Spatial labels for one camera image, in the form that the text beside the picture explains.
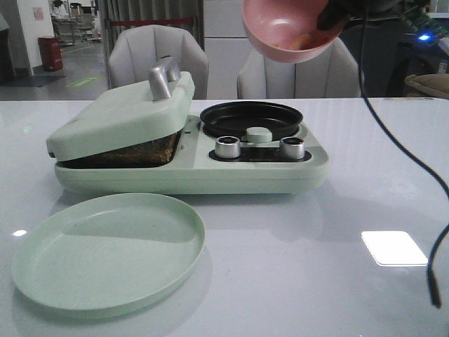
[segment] silver knob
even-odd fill
[[[215,140],[215,155],[219,158],[233,159],[240,156],[240,140],[233,136],[222,136]]]
[[[306,155],[304,141],[298,137],[285,137],[279,141],[279,154],[287,159],[302,159]]]

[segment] black pan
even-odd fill
[[[254,126],[268,128],[273,140],[294,135],[302,121],[302,114],[286,105],[240,101],[208,107],[200,114],[207,134],[215,137],[241,138],[246,129]]]

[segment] blue light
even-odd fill
[[[428,34],[423,34],[420,37],[418,37],[418,40],[420,40],[420,41],[427,41],[429,39],[430,39],[430,35],[428,35]]]

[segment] appliance lid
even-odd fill
[[[188,72],[168,82],[171,97],[154,100],[148,81],[111,89],[47,138],[58,161],[149,142],[181,130],[186,123],[194,82]]]
[[[123,315],[173,292],[193,271],[206,230],[188,204],[160,194],[90,199],[38,225],[17,250],[19,290],[53,312]]]

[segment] floor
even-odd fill
[[[43,86],[0,85],[0,100],[94,100],[107,90],[103,43],[76,41],[61,48],[63,68],[36,77],[62,77]]]

